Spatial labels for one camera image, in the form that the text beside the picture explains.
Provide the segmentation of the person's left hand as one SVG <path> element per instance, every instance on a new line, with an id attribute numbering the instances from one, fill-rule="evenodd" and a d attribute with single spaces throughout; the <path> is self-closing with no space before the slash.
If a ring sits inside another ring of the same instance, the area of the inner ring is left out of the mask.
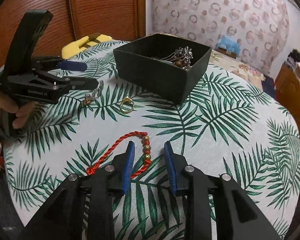
<path id="1" fill-rule="evenodd" d="M 31 101 L 19 107 L 9 96 L 0 92 L 0 117 L 1 111 L 14 114 L 15 119 L 12 122 L 12 126 L 14 129 L 20 129 L 26 124 L 36 104 L 36 102 Z"/>

